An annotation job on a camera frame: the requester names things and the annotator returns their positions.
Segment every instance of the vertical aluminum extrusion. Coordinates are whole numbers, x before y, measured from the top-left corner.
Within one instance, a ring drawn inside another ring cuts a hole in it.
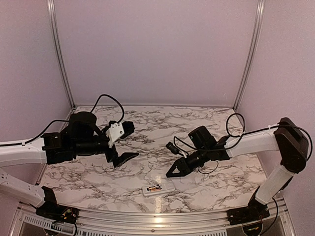
[[[252,62],[253,62],[253,58],[254,58],[254,55],[255,55],[255,52],[257,49],[259,35],[260,35],[260,31],[261,31],[264,6],[265,6],[265,0],[258,0],[257,12],[256,12],[254,30],[252,33],[252,42],[251,42],[251,46],[250,46],[250,51],[249,51],[248,56],[247,56],[247,61],[245,64],[241,84],[240,84],[239,90],[237,92],[236,99],[235,99],[234,106],[233,106],[233,109],[235,111],[237,111],[239,106],[240,106],[242,97],[244,95],[245,87],[246,87],[246,84],[248,82],[248,78],[250,75]]]
[[[55,13],[54,0],[47,0],[47,4],[48,4],[50,25],[51,25],[51,30],[52,30],[52,34],[53,34],[53,40],[54,40],[55,50],[56,50],[56,54],[57,54],[59,69],[60,69],[60,72],[62,75],[63,85],[64,85],[65,93],[67,95],[67,99],[69,101],[71,108],[73,109],[75,107],[75,104],[74,104],[73,96],[71,93],[71,89],[70,89],[70,85],[69,85],[69,81],[68,81],[68,76],[67,76],[65,66],[64,66],[63,55],[62,55],[60,40],[59,40],[59,35],[58,35],[58,27],[57,27],[57,19],[56,19],[56,13]]]

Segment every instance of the wire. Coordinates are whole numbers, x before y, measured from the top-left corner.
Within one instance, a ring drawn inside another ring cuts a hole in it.
[[[243,120],[243,133],[245,132],[245,118],[244,118],[244,116],[241,114],[241,113],[233,113],[233,114],[231,114],[228,118],[227,118],[227,120],[226,120],[226,122],[225,122],[225,129],[226,129],[226,132],[227,132],[227,134],[230,136],[230,137],[233,137],[233,138],[238,138],[238,137],[240,137],[241,135],[232,135],[231,133],[230,133],[230,131],[228,130],[228,122],[230,121],[230,119],[233,117],[233,116],[240,116],[241,118],[242,118],[242,120]]]
[[[34,138],[30,139],[30,140],[27,140],[25,142],[25,144],[28,144],[30,142],[33,142],[34,140],[38,139],[48,128],[49,126],[51,126],[53,123],[55,122],[69,122],[68,120],[63,120],[63,119],[56,119],[56,120],[53,120],[52,122],[50,122],[46,128],[40,132],[40,134],[36,135]],[[16,146],[16,145],[22,145],[23,143],[11,143],[11,144],[1,144],[0,147],[10,147],[10,146]]]
[[[174,146],[177,147],[180,151],[186,153],[187,156],[189,155],[189,153],[188,153],[187,151],[185,151],[184,149],[182,149],[182,148],[180,148],[179,146],[176,145],[176,143],[175,143],[175,136],[174,136],[174,138],[173,138],[173,143],[174,143]]]
[[[75,230],[74,230],[73,236],[76,236],[76,235],[77,235],[77,232],[78,232],[78,227],[77,227],[77,224],[76,224],[76,223],[74,223],[74,227],[75,227]]]
[[[201,167],[199,166],[199,167],[197,168],[198,172],[201,173],[201,174],[205,174],[205,175],[211,174],[211,173],[214,172],[214,171],[218,168],[218,166],[219,166],[219,162],[218,162],[217,160],[215,160],[215,161],[217,162],[217,166],[215,167],[214,170],[212,170],[212,171],[210,171],[210,172],[207,172],[207,173],[201,172],[200,169],[199,169],[199,168],[201,168]]]
[[[276,218],[274,219],[274,221],[271,223],[271,225],[269,225],[269,227],[260,234],[260,236],[262,236],[263,234],[265,234],[268,230],[270,230],[270,228],[275,224],[275,222],[277,221],[277,217],[278,217],[278,214],[279,214],[279,207],[278,207],[278,204],[277,204],[277,201],[272,198],[272,200],[274,200],[275,204],[276,204],[276,208],[277,208],[277,213],[276,213]]]
[[[123,108],[122,104],[121,104],[116,98],[114,98],[114,97],[112,97],[111,95],[108,95],[108,94],[102,94],[102,95],[100,95],[100,96],[98,97],[98,99],[96,100],[96,102],[95,102],[95,104],[94,104],[92,110],[90,111],[90,113],[92,113],[92,112],[94,111],[95,107],[97,106],[99,100],[100,100],[102,97],[109,97],[109,98],[111,98],[112,100],[114,100],[114,101],[118,104],[118,106],[120,106],[120,108],[121,108],[123,114],[122,114],[122,117],[119,119],[119,121],[118,121],[117,123],[121,122],[121,121],[123,120],[124,116],[125,116],[124,108]]]

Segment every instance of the purple wall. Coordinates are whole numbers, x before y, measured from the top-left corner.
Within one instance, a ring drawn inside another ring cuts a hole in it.
[[[0,1],[0,76],[0,142],[33,137],[70,112],[46,1]],[[41,170],[39,165],[4,169],[29,183]],[[1,235],[8,234],[17,204],[0,194]]]
[[[253,0],[56,1],[76,104],[109,93],[125,104],[232,107],[256,7]]]
[[[262,32],[239,112],[248,130],[289,117],[315,141],[315,1],[267,0]],[[260,155],[267,173],[278,153]],[[298,236],[314,235],[315,156],[285,190]]]

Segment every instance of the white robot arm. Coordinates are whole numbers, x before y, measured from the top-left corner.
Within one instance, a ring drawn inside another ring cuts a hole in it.
[[[268,128],[243,133],[240,137],[224,136],[216,141],[205,126],[200,126],[189,133],[195,146],[192,148],[196,151],[187,157],[176,160],[166,176],[186,176],[210,160],[229,160],[243,154],[278,150],[282,156],[280,165],[254,192],[248,206],[231,209],[227,212],[231,225],[268,217],[270,214],[267,204],[289,184],[295,174],[304,170],[306,166],[309,142],[300,130],[303,129],[297,127],[289,118],[282,118],[278,124]],[[179,148],[171,142],[166,147],[174,154],[180,153]]]
[[[6,173],[1,167],[29,163],[55,164],[105,153],[107,162],[119,167],[138,153],[118,156],[114,143],[134,132],[130,121],[111,121],[100,130],[96,116],[89,112],[72,114],[68,126],[60,133],[46,133],[36,140],[0,143],[0,192],[31,204],[36,214],[67,223],[75,223],[77,209],[57,204],[52,189],[28,184]]]

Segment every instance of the marble table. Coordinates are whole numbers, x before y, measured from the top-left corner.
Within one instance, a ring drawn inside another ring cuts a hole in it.
[[[76,112],[89,111],[79,107]],[[165,145],[176,135],[189,142],[188,133],[205,125],[218,140],[226,135],[225,121],[233,113],[227,108],[125,107],[124,120],[135,124],[135,132],[116,144],[119,154],[140,155],[114,169],[104,155],[78,157],[71,162],[47,166],[41,185],[53,188],[60,204],[124,212],[196,212],[246,205],[266,177],[255,154],[220,161],[211,174],[194,171],[186,177],[170,178],[174,192],[144,197],[149,182],[165,182],[168,169],[180,156]],[[121,116],[119,107],[97,107],[97,125],[103,128]],[[236,117],[230,120],[232,133],[241,130]],[[203,171],[216,166],[210,161]]]

